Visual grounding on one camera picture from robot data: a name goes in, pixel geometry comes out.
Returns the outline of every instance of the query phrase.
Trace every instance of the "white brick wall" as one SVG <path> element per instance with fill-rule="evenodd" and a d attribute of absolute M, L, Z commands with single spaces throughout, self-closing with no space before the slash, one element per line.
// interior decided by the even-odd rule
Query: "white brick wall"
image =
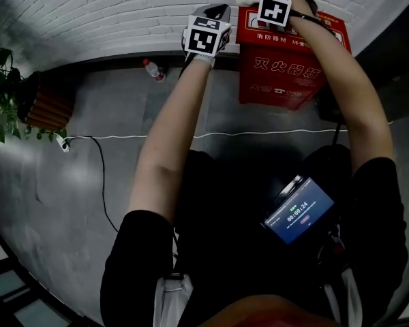
<path fill-rule="evenodd" d="M 317 0 L 321 10 L 346 21 L 351 40 L 384 1 Z M 97 57 L 179 50 L 187 15 L 207 3 L 235 0 L 0 0 L 0 41 L 13 48 L 26 73 Z M 234 33 L 237 16 L 234 7 Z M 227 52 L 239 51 L 234 40 Z"/>

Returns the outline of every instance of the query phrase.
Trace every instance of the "black sleeve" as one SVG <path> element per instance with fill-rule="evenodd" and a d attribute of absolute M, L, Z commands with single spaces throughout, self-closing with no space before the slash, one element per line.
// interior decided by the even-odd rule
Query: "black sleeve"
<path fill-rule="evenodd" d="M 151 327 L 157 280 L 171 270 L 171 225 L 153 212 L 128 213 L 104 269 L 104 325 Z"/>
<path fill-rule="evenodd" d="M 408 260 L 403 204 L 392 160 L 362 165 L 352 180 L 353 207 L 343 215 L 342 239 L 363 306 L 363 325 L 384 315 Z"/>

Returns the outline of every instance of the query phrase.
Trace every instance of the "water bottle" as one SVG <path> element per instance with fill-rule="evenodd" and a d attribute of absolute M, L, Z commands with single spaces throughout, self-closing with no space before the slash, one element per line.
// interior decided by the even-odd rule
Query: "water bottle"
<path fill-rule="evenodd" d="M 148 59 L 143 61 L 147 73 L 149 73 L 156 81 L 161 81 L 164 79 L 163 71 L 153 62 Z"/>

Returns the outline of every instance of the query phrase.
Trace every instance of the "smartphone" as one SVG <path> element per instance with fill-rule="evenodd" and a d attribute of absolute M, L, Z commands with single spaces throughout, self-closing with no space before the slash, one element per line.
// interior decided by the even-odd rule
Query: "smartphone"
<path fill-rule="evenodd" d="M 262 225 L 287 245 L 324 231 L 335 202 L 310 176 L 297 175 L 264 210 Z"/>

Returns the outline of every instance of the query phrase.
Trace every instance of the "white cable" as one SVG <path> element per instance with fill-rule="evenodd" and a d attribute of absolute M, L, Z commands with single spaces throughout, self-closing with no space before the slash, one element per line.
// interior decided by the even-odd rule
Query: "white cable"
<path fill-rule="evenodd" d="M 248 134 L 258 134 L 258 135 L 265 135 L 265 134 L 292 134 L 295 132 L 307 132 L 310 134 L 319 134 L 322 132 L 335 132 L 336 129 L 319 129 L 318 131 L 314 131 L 311 129 L 291 129 L 289 131 L 270 131 L 270 132 L 239 132 L 237 134 L 228 134 L 226 132 L 210 132 L 208 134 L 202 134 L 201 136 L 194 136 L 194 139 L 201 139 L 208 136 L 228 136 L 228 137 L 236 137 L 236 136 L 244 136 Z M 341 129 L 339 132 L 347 132 L 346 129 Z M 92 137 L 94 139 L 108 139 L 108 138 L 146 138 L 147 135 L 133 135 L 133 136 L 106 136 L 106 137 Z M 85 138 L 91 139 L 88 136 L 68 136 L 65 140 L 71 138 Z"/>

